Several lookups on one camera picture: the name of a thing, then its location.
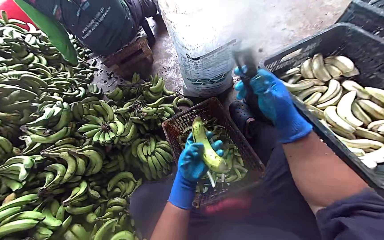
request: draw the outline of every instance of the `wooden crate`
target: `wooden crate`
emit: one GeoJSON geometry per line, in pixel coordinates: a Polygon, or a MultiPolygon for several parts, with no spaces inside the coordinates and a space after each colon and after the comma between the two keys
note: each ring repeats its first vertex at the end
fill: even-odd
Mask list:
{"type": "Polygon", "coordinates": [[[147,41],[147,35],[140,27],[136,37],[127,45],[122,47],[114,54],[102,59],[102,63],[112,70],[115,70],[121,76],[128,76],[131,73],[132,66],[137,62],[147,59],[153,62],[152,50],[147,41]]]}

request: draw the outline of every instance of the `forearm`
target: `forearm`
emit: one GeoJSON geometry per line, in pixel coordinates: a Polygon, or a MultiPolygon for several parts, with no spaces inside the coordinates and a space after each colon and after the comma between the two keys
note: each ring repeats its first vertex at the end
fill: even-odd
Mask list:
{"type": "Polygon", "coordinates": [[[183,240],[186,239],[189,210],[184,210],[167,202],[151,240],[183,240]]]}
{"type": "Polygon", "coordinates": [[[310,205],[326,207],[368,188],[314,132],[282,147],[294,182],[310,205]]]}

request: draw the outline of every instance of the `red container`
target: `red container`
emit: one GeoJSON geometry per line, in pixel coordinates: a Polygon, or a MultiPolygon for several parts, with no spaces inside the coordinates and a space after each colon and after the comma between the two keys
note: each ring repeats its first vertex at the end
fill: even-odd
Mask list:
{"type": "MultiPolygon", "coordinates": [[[[23,21],[25,23],[31,23],[36,28],[38,28],[32,22],[32,20],[28,17],[28,15],[26,15],[26,13],[13,0],[0,0],[0,17],[1,17],[1,10],[4,10],[7,13],[8,19],[14,18],[14,19],[23,21]]],[[[24,25],[19,25],[19,26],[29,31],[28,26],[24,26],[24,25]]]]}

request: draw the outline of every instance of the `blue nitrile glove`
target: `blue nitrile glove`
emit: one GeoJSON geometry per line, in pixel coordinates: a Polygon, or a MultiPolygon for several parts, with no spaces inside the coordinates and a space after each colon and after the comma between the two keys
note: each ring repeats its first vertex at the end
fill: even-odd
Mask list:
{"type": "MultiPolygon", "coordinates": [[[[247,68],[242,67],[242,70],[246,72],[247,68]]],[[[235,74],[240,75],[238,68],[235,74]]],[[[289,91],[274,74],[259,69],[250,86],[257,95],[260,111],[274,123],[281,143],[295,142],[312,131],[312,125],[297,112],[289,91]]],[[[235,86],[235,90],[239,91],[238,99],[245,99],[247,90],[242,82],[235,86]]]]}
{"type": "MultiPolygon", "coordinates": [[[[207,132],[206,135],[210,139],[213,133],[207,132]]],[[[220,140],[211,145],[219,156],[223,156],[223,150],[220,149],[222,145],[220,140]]],[[[192,133],[190,133],[186,140],[185,149],[180,154],[176,178],[168,198],[168,201],[174,206],[181,209],[192,208],[197,181],[208,171],[207,165],[202,160],[203,153],[204,145],[195,143],[192,133]]]]}

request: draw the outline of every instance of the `dark pants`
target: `dark pants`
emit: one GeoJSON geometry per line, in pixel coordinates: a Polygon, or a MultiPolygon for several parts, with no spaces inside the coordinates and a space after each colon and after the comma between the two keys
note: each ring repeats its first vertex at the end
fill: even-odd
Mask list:
{"type": "MultiPolygon", "coordinates": [[[[241,214],[192,210],[188,239],[320,239],[315,216],[294,184],[275,130],[257,121],[250,128],[254,133],[250,144],[267,166],[264,181],[251,193],[242,194],[250,198],[250,205],[241,214]]],[[[171,186],[172,182],[144,184],[132,195],[130,213],[143,237],[150,238],[171,186]]]]}

